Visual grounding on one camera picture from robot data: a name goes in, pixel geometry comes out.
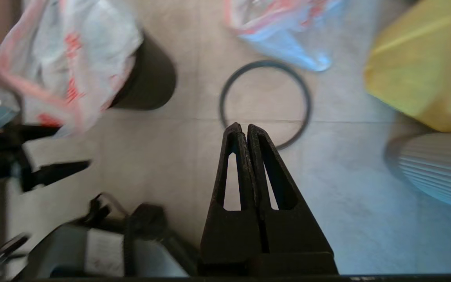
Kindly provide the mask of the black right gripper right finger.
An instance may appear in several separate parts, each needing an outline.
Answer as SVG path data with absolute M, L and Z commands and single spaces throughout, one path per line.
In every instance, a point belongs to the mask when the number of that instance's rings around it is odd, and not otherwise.
M 337 275 L 334 252 L 265 130 L 249 125 L 247 144 L 261 252 L 254 275 Z

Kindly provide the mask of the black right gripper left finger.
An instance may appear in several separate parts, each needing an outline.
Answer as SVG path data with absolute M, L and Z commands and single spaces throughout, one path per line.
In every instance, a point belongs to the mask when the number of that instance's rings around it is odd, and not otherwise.
M 229 156 L 236 156 L 240 210 L 224 208 Z M 243 275 L 248 260 L 262 251 L 255 204 L 255 180 L 247 140 L 238 123 L 223 134 L 215 185 L 200 242 L 199 273 Z

